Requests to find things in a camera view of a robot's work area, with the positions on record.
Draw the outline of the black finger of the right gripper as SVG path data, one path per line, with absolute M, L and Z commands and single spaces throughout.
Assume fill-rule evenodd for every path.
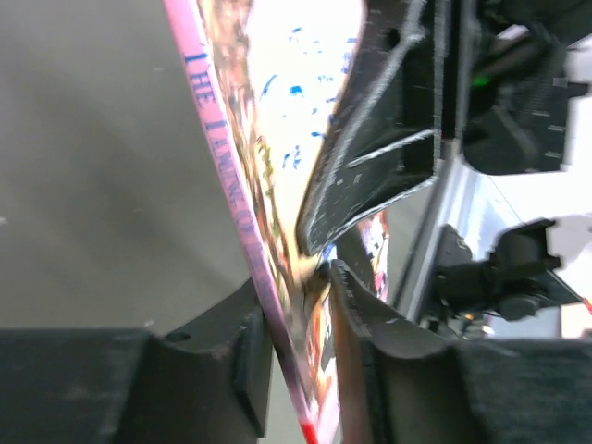
M 462 134 L 472 86 L 468 1 L 370 1 L 315 163 L 296 236 L 319 253 L 434 176 Z

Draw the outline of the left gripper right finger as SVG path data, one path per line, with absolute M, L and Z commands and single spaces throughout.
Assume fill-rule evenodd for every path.
M 346 443 L 587 443 L 587 339 L 444 339 L 336 260 L 331 317 Z

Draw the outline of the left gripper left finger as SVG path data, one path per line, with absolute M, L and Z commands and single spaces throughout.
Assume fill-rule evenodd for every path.
M 5 443 L 254 443 L 272 345 L 252 282 L 158 336 L 143 328 L 5 329 Z

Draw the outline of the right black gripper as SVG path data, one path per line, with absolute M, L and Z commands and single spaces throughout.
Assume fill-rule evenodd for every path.
M 569 102 L 588 93 L 565 67 L 591 32 L 588 1 L 482 1 L 482 50 L 472 76 L 462 152 L 490 176 L 557 172 Z

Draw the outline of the pink Taming of Shrew book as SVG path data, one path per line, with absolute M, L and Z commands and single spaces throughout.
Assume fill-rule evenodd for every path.
M 319 253 L 296 225 L 364 29 L 361 1 L 167 1 L 203 132 L 305 439 L 331 442 L 339 390 L 325 268 L 388 290 L 384 213 Z

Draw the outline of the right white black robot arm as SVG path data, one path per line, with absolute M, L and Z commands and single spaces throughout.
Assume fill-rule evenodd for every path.
M 553 272 L 548 220 L 472 259 L 446 224 L 460 161 L 489 176 L 554 172 L 569 102 L 565 61 L 591 33 L 587 1 L 370 1 L 345 90 L 302 201 L 297 240 L 319 253 L 356 223 L 437 186 L 397 295 L 432 329 L 455 315 L 508 320 L 577 301 Z

